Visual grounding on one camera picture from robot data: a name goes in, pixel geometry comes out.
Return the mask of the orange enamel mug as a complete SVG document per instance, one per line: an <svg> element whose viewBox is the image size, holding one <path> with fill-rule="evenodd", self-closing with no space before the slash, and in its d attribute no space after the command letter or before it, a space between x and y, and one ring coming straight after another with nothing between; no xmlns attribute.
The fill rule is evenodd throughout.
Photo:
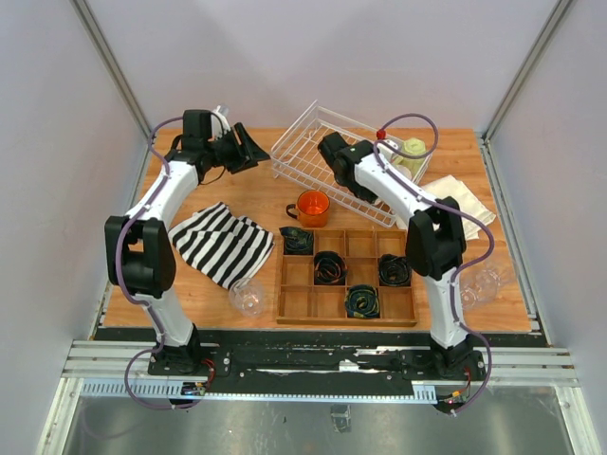
<svg viewBox="0 0 607 455"><path fill-rule="evenodd" d="M295 204L285 207L285 213L305 228L324 228L328 223L330 199L323 191L307 190Z"/></svg>

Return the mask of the yellow-green mug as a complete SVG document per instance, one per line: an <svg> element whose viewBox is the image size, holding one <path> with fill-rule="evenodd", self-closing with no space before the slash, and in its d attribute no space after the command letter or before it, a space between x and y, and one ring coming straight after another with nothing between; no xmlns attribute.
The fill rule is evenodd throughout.
<svg viewBox="0 0 607 455"><path fill-rule="evenodd" d="M402 144L401 152L407 155L407 157L402 157L406 159L407 166L415 177L425 160L422 158L422 155L427 152L425 142L416 137L406 139Z"/></svg>

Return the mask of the pink white mug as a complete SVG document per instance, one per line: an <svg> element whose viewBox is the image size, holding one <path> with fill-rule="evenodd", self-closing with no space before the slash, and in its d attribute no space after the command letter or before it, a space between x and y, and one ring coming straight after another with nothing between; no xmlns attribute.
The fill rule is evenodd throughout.
<svg viewBox="0 0 607 455"><path fill-rule="evenodd" d="M404 157L390 153L386 155L386 159L399 173L404 175L407 179L412 179L412 172L407 166L407 161Z"/></svg>

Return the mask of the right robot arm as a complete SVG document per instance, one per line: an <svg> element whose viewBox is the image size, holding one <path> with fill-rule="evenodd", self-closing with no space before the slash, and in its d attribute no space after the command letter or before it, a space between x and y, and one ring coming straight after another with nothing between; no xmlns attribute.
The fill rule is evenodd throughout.
<svg viewBox="0 0 607 455"><path fill-rule="evenodd" d="M351 145L331 133L318 150L339 185L364 200L380 199L407 224L405 257L425 283L431 337L440 346L429 357L430 367L439 378L453 378L464 367L455 347L467 338L458 276L466 241L457 202L437 199L416 186L368 140Z"/></svg>

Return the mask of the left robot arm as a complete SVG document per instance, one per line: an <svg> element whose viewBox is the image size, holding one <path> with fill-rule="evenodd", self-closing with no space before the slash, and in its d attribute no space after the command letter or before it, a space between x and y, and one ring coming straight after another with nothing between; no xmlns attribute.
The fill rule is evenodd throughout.
<svg viewBox="0 0 607 455"><path fill-rule="evenodd" d="M173 223L210 170L240 173L269 158L243 124L230 125L227 115L226 107L217 106L177 117L182 132L159 158L155 182L131 209L104 225L110 282L147 313L159 347L173 348L170 363L185 375L201 368L203 352L192 345L196 330L176 296L175 256L229 290L252 278L274 247L271 232L246 216L233 216L223 202Z"/></svg>

